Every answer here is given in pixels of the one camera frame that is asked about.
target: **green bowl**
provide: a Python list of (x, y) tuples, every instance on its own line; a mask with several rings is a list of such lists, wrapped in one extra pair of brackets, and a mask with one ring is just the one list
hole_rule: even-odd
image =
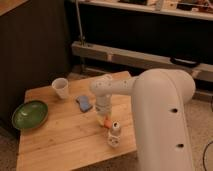
[(33, 100), (20, 105), (12, 116), (12, 124), (18, 130), (28, 130), (39, 127), (47, 119), (48, 107), (39, 100)]

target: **blue sponge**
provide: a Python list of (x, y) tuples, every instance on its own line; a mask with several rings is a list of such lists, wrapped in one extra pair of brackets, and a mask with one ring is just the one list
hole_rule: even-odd
[(78, 102), (80, 110), (82, 112), (87, 112), (92, 108), (92, 105), (89, 103), (89, 99), (85, 95), (78, 96), (76, 98), (76, 102)]

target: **small bottle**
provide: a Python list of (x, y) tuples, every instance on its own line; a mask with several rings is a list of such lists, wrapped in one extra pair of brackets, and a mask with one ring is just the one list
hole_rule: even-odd
[(113, 122), (112, 127), (109, 129), (108, 132), (108, 144), (111, 147), (118, 147), (120, 142), (120, 135), (121, 135), (121, 126), (118, 122)]

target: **cable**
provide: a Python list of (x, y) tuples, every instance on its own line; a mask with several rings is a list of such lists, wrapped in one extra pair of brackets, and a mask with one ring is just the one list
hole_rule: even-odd
[(207, 169), (206, 169), (206, 163), (205, 163), (206, 151), (208, 150), (208, 148), (209, 148), (209, 146), (210, 146), (211, 144), (213, 144), (213, 141), (210, 141), (210, 142), (206, 145), (206, 147), (205, 147), (205, 149), (204, 149), (204, 151), (203, 151), (203, 168), (204, 168), (205, 171), (207, 171)]

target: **white cup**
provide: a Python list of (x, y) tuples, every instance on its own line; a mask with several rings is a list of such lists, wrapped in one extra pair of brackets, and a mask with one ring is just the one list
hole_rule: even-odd
[(52, 88), (61, 99), (69, 97), (68, 80), (66, 78), (56, 78), (52, 82)]

